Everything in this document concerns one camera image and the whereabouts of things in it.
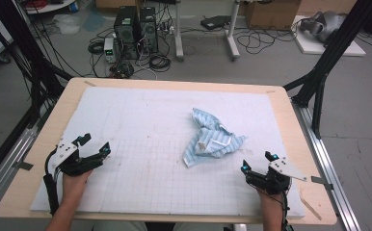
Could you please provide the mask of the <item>clear plastic bag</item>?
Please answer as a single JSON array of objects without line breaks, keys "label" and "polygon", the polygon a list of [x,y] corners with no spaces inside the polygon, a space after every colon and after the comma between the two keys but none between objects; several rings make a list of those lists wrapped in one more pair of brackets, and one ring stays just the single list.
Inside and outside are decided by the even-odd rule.
[{"label": "clear plastic bag", "polygon": [[56,14],[53,22],[60,29],[62,35],[75,35],[79,32],[79,18],[71,14]]}]

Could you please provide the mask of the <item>light blue striped towel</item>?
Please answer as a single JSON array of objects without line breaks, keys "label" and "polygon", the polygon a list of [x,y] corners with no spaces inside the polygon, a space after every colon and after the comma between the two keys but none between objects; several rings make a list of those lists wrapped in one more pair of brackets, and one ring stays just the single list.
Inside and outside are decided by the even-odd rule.
[{"label": "light blue striped towel", "polygon": [[192,118],[199,127],[183,153],[186,167],[193,167],[209,159],[222,159],[225,154],[238,150],[246,140],[228,131],[214,115],[193,109]]}]

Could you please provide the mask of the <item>black flat device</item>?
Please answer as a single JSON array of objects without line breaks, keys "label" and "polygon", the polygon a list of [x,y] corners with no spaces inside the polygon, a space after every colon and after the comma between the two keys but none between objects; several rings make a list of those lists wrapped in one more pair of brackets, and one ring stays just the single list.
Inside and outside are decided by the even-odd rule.
[{"label": "black flat device", "polygon": [[214,30],[218,28],[223,28],[231,20],[231,17],[228,15],[216,15],[213,17],[205,18],[200,22],[200,25],[206,30]]}]

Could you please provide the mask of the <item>grey bench power supply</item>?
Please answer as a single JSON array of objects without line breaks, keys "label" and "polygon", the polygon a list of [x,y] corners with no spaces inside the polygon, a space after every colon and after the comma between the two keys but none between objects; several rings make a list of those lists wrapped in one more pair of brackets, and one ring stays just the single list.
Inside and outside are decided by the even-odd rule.
[{"label": "grey bench power supply", "polygon": [[104,40],[104,54],[106,62],[109,64],[112,64],[117,60],[115,41],[113,38],[106,38]]}]

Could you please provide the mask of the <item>aluminium rail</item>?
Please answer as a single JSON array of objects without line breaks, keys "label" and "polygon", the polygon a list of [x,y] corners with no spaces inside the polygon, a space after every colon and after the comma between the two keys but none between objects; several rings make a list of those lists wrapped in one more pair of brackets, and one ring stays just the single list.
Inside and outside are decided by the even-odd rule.
[{"label": "aluminium rail", "polygon": [[27,153],[37,139],[41,128],[53,111],[42,107],[40,115],[32,122],[33,109],[29,108],[21,120],[15,125],[8,137],[0,146],[0,193],[7,185],[9,179],[18,170],[13,167],[16,162],[24,162]]},{"label": "aluminium rail", "polygon": [[322,183],[328,193],[334,213],[345,231],[361,231],[352,206],[344,192],[334,169],[329,152],[323,141],[318,139],[311,128],[312,114],[308,108],[292,104],[297,119],[306,137],[311,155],[320,173]]}]

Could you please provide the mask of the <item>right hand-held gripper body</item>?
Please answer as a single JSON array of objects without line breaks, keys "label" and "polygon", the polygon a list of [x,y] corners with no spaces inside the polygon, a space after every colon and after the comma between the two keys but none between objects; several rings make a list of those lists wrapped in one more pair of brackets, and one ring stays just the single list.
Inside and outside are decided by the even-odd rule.
[{"label": "right hand-held gripper body", "polygon": [[292,178],[304,182],[307,180],[306,176],[285,157],[279,157],[278,160],[269,162],[268,171],[264,174],[253,172],[254,176],[247,176],[247,183],[252,187],[266,191],[268,194],[286,192],[291,185]]}]

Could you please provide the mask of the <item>teal sheet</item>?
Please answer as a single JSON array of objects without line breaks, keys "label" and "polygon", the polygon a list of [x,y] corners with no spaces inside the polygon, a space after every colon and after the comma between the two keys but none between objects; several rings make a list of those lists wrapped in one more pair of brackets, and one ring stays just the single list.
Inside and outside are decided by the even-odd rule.
[{"label": "teal sheet", "polygon": [[102,28],[106,19],[98,12],[90,12],[84,20],[82,28],[87,32],[95,32]]}]

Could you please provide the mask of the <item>black computer tower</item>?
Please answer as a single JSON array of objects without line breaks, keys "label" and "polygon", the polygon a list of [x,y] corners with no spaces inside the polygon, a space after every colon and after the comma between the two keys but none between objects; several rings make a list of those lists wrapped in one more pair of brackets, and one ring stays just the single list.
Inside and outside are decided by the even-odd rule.
[{"label": "black computer tower", "polygon": [[142,29],[141,43],[143,48],[149,53],[157,53],[158,37],[154,7],[140,8],[140,23]]},{"label": "black computer tower", "polygon": [[135,6],[121,6],[114,23],[118,41],[123,45],[123,57],[135,60],[138,58],[137,44],[141,38],[140,23]]}]

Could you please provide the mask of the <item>round white table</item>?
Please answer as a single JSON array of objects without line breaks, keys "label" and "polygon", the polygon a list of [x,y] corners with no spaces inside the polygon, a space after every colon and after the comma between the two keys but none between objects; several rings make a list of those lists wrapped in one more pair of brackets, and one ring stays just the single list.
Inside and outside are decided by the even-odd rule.
[{"label": "round white table", "polygon": [[25,6],[27,14],[49,13],[63,8],[68,8],[73,13],[79,11],[76,0],[31,0]]}]

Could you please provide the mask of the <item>white power strip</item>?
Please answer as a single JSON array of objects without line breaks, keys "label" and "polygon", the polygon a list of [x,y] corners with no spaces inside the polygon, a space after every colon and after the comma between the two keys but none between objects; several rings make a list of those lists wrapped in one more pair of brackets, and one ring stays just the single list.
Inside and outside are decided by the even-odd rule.
[{"label": "white power strip", "polygon": [[157,30],[172,35],[175,31],[175,27],[161,24],[157,27]]}]

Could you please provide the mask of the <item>black metal frame strut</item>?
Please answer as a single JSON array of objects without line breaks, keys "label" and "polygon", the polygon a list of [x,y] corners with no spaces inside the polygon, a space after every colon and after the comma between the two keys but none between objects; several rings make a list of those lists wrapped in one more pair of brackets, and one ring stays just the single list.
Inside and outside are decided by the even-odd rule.
[{"label": "black metal frame strut", "polygon": [[372,0],[357,0],[314,68],[283,87],[290,91],[301,86],[299,92],[292,97],[292,101],[300,108],[307,108],[309,100],[314,97],[311,131],[318,140],[321,139],[320,121],[326,80],[371,14]]}]

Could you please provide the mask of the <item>white desk leg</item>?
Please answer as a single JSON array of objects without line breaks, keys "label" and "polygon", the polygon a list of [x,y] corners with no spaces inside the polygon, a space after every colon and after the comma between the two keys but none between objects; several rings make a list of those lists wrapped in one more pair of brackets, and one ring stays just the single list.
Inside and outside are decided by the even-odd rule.
[{"label": "white desk leg", "polygon": [[175,56],[180,61],[184,61],[182,37],[180,32],[180,2],[181,0],[175,0]]},{"label": "white desk leg", "polygon": [[238,51],[233,34],[241,0],[232,0],[232,2],[233,5],[231,10],[229,29],[226,30],[226,40],[230,48],[231,59],[233,61],[236,61],[240,57],[240,53]]}]

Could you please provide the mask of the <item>wide cardboard box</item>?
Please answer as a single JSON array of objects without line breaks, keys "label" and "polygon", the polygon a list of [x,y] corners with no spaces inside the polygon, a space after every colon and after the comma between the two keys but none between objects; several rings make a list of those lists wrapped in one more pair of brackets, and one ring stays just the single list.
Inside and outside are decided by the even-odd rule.
[{"label": "wide cardboard box", "polygon": [[326,11],[348,13],[356,2],[357,0],[302,0],[297,15],[315,15]]}]

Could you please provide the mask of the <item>large cardboard box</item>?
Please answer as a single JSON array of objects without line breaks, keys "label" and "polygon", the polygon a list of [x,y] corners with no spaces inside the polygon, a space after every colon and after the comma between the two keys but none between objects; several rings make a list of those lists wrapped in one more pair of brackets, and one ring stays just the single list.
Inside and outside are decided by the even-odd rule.
[{"label": "large cardboard box", "polygon": [[301,4],[302,0],[273,0],[268,4],[251,2],[246,9],[247,26],[289,30]]}]

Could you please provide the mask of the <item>low cardboard box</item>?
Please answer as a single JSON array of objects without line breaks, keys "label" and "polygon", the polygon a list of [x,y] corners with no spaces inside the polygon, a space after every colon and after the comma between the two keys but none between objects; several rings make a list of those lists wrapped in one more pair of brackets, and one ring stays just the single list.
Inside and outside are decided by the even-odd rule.
[{"label": "low cardboard box", "polygon": [[94,0],[100,9],[118,9],[121,6],[140,7],[143,0]]}]

